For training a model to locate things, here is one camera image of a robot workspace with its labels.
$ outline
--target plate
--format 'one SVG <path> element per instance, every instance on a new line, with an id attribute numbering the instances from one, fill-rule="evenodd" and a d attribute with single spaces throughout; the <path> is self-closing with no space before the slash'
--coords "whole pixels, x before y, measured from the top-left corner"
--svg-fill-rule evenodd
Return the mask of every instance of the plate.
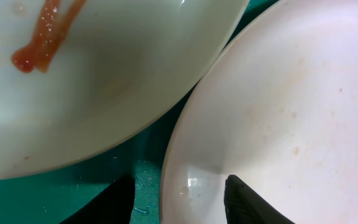
<path id="1" fill-rule="evenodd" d="M 358 223 L 358 1 L 281 0 L 230 43 L 173 132 L 162 223 L 226 223 L 229 174 L 295 223 Z"/>
<path id="2" fill-rule="evenodd" d="M 0 179 L 82 161 L 154 122 L 208 71 L 247 3 L 89 0 L 48 72 L 24 74 L 11 55 L 44 0 L 1 0 Z"/>

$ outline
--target teal tabletop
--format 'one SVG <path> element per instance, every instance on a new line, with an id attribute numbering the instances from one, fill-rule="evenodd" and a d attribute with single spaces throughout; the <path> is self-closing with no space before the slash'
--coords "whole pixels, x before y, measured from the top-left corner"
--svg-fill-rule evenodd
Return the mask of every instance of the teal tabletop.
<path id="1" fill-rule="evenodd" d="M 251 0 L 233 37 L 275 1 Z M 60 170 L 0 180 L 0 223 L 59 223 L 125 173 L 135 178 L 131 223 L 159 223 L 163 158 L 189 95 L 154 124 L 108 152 Z"/>

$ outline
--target black object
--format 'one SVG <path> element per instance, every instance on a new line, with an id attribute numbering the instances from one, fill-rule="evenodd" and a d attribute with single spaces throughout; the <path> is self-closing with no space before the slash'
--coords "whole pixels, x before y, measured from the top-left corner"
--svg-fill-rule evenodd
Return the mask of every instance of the black object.
<path id="1" fill-rule="evenodd" d="M 127 224 L 131 221 L 134 202 L 135 179 L 125 175 L 60 224 Z"/>
<path id="2" fill-rule="evenodd" d="M 236 175 L 226 180 L 224 206 L 227 224 L 294 224 Z"/>

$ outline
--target green surface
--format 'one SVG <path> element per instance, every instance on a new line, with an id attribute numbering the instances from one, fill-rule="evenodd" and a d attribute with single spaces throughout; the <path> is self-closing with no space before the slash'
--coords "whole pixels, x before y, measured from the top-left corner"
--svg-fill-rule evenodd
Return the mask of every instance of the green surface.
<path id="1" fill-rule="evenodd" d="M 251 0 L 235 36 L 276 0 Z M 188 95 L 147 129 L 104 154 L 53 172 L 0 180 L 0 223 L 58 223 L 122 174 L 136 181 L 131 223 L 159 223 L 158 190 L 170 135 Z"/>

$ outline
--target ketchup smear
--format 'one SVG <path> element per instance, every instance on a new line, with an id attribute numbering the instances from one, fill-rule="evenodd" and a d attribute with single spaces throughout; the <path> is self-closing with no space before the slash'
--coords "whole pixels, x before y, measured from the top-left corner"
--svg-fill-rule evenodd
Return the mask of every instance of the ketchup smear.
<path id="1" fill-rule="evenodd" d="M 29 73 L 36 68 L 47 72 L 53 56 L 86 2 L 75 0 L 63 17 L 57 17 L 60 1 L 45 0 L 30 43 L 13 53 L 12 63 L 20 71 Z"/>

